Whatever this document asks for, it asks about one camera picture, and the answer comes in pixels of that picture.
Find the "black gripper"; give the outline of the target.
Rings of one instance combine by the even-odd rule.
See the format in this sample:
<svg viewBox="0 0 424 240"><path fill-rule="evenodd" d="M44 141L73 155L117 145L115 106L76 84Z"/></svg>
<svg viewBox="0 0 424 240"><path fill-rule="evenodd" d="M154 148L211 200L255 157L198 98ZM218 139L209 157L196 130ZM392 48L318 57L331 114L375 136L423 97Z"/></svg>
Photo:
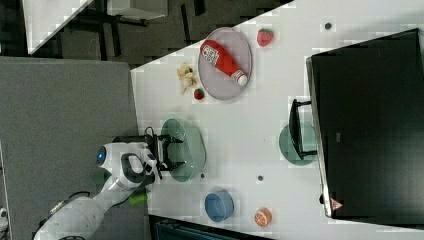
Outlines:
<svg viewBox="0 0 424 240"><path fill-rule="evenodd" d="M158 173L162 171L173 171L185 165L185 162L167 162L167 142L182 143L182 140L169 134L148 134L148 147L157 160L156 168Z"/></svg>

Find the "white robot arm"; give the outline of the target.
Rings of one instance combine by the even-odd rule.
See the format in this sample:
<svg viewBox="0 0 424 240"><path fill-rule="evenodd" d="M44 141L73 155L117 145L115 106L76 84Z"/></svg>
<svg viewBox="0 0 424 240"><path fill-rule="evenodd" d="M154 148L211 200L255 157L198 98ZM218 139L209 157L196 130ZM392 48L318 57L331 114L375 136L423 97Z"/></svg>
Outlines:
<svg viewBox="0 0 424 240"><path fill-rule="evenodd" d="M110 208L152 184L163 171L179 166L170 161L167 148L183 142L169 134L147 134L116 137L102 145L96 163L109 174L102 189L95 196L80 191L59 202L40 222L32 240L89 240Z"/></svg>

